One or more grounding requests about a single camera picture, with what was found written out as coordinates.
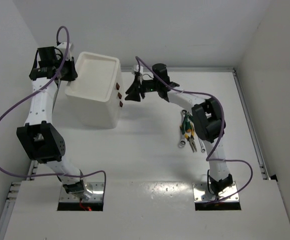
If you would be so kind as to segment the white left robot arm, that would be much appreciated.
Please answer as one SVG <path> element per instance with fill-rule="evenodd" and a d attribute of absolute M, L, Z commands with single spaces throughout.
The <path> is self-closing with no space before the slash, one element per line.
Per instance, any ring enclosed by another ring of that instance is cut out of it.
<path fill-rule="evenodd" d="M 78 76 L 71 54 L 73 44 L 56 44 L 36 51 L 29 74 L 35 95 L 24 126 L 17 128 L 16 135 L 31 160 L 57 174 L 67 194 L 88 201 L 92 198 L 93 187 L 84 180 L 82 171 L 65 158 L 65 140 L 53 126 L 53 110 L 60 83 L 74 81 Z"/>

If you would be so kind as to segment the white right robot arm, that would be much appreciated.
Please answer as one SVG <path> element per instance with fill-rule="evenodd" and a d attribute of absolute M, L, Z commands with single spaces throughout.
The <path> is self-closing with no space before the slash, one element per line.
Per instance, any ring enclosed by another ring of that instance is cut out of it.
<path fill-rule="evenodd" d="M 225 161 L 222 137 L 226 127 L 224 111 L 218 100 L 209 94 L 184 90 L 172 82 L 163 63 L 152 66 L 152 79 L 144 79 L 143 67 L 135 65 L 134 80 L 125 92 L 127 101 L 139 102 L 146 93 L 156 92 L 163 100 L 175 104 L 191 115 L 194 132 L 204 143 L 209 163 L 208 190 L 217 199 L 219 193 L 233 184 L 232 174 Z"/>

